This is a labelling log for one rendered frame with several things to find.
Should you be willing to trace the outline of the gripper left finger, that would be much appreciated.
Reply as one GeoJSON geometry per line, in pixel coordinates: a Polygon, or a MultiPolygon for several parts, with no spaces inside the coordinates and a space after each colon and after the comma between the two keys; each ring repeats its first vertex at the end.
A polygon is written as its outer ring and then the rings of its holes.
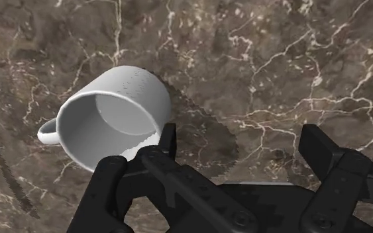
{"type": "Polygon", "coordinates": [[[124,222],[133,201],[148,197],[170,225],[167,233],[257,233],[257,218],[188,165],[175,162],[176,125],[135,159],[99,161],[66,233],[134,233],[124,222]]]}

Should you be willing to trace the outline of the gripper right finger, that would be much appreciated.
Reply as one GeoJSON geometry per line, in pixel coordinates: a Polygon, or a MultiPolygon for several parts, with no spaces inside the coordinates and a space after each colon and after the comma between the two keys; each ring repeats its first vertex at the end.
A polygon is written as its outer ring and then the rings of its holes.
{"type": "Polygon", "coordinates": [[[298,151],[321,184],[299,220],[302,233],[364,233],[373,227],[354,224],[359,201],[373,205],[373,161],[361,152],[342,148],[317,125],[304,124],[298,151]]]}

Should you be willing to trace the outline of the white mug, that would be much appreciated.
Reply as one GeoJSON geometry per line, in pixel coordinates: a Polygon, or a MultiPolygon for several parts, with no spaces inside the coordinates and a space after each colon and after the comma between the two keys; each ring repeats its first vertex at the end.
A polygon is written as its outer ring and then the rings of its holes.
{"type": "Polygon", "coordinates": [[[117,66],[69,97],[38,130],[46,145],[59,144],[77,164],[94,171],[107,156],[132,160],[159,142],[172,111],[165,85],[135,66],[117,66]]]}

